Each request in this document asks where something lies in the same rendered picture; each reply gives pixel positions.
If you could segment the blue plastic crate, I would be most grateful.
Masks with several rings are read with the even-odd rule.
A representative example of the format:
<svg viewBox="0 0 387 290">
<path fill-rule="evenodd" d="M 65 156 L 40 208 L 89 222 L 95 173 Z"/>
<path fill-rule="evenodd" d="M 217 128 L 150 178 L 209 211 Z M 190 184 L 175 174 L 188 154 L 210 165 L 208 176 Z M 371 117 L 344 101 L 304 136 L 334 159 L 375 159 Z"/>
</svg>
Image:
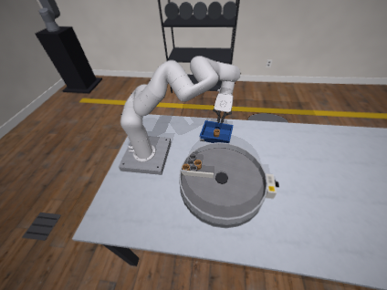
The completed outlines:
<svg viewBox="0 0 387 290">
<path fill-rule="evenodd" d="M 200 141 L 206 141 L 211 143 L 222 142 L 230 143 L 231 134 L 234 125 L 217 123 L 213 121 L 206 120 L 204 122 L 202 131 L 200 133 Z M 220 130 L 220 136 L 214 136 L 214 130 Z M 230 135 L 230 136 L 229 136 Z"/>
</svg>

